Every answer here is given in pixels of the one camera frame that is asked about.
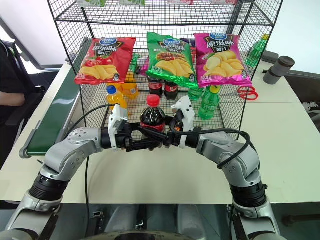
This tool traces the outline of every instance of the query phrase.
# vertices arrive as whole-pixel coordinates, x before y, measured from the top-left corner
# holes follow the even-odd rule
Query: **orange juice bottle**
[[[123,95],[127,96],[130,99],[135,99],[139,95],[138,86],[135,83],[137,80],[135,79],[134,72],[130,69],[128,70],[128,73],[125,77],[126,82],[130,83],[124,83],[122,84],[122,93]]]
[[[116,88],[119,92],[121,92],[121,93],[123,92],[123,88],[122,88],[123,83],[108,82],[108,83],[106,83],[106,85],[107,85],[107,86],[113,85],[113,86],[115,86],[115,88]]]
[[[128,109],[128,105],[126,100],[124,99],[123,94],[117,91],[115,86],[113,85],[107,86],[106,91],[107,91],[106,101],[109,104],[119,104],[120,107],[124,109]]]

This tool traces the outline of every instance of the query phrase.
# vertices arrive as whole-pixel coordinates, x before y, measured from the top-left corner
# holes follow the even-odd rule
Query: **red bottle cap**
[[[158,107],[160,104],[160,97],[156,94],[150,94],[146,97],[146,104],[152,108]]]

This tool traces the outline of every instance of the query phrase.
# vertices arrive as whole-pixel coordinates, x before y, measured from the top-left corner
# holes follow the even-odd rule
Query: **red scissors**
[[[256,92],[256,89],[253,86],[241,86],[238,88],[236,92],[238,93],[238,96],[240,98],[247,99],[248,101],[256,100],[259,97],[258,93]]]

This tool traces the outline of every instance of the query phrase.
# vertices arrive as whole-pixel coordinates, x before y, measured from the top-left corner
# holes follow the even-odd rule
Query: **wire mesh basket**
[[[195,0],[193,5],[172,5],[166,0],[147,0],[145,6],[119,5],[117,0],[108,0],[105,7],[79,7],[74,0],[48,0],[59,36],[72,68],[77,74],[81,62],[91,44],[91,39],[109,37],[135,37],[134,53],[148,55],[147,32],[171,35],[174,38],[194,39],[195,33],[224,33],[239,35],[238,48],[241,60],[263,34],[271,35],[282,5],[282,0],[238,0],[236,5],[210,5],[208,0]],[[256,67],[245,66],[251,79]],[[126,99],[129,122],[140,122],[140,114],[146,107],[149,94],[148,79],[140,74],[134,78],[138,83],[137,99]],[[198,109],[201,99],[192,102],[195,110],[195,127],[232,128],[239,130],[246,100],[235,93],[238,86],[225,85],[220,91],[220,104],[214,118],[201,120]],[[106,85],[80,86],[83,112],[107,104]],[[181,87],[177,96],[188,94]],[[175,101],[161,99],[161,108],[172,116],[170,106]],[[101,128],[106,119],[106,109],[101,108],[86,118],[88,127]]]

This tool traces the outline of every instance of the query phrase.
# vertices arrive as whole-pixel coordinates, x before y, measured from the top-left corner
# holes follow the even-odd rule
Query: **green chip bag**
[[[149,68],[147,75],[186,88],[198,88],[190,45],[172,36],[147,33]]]

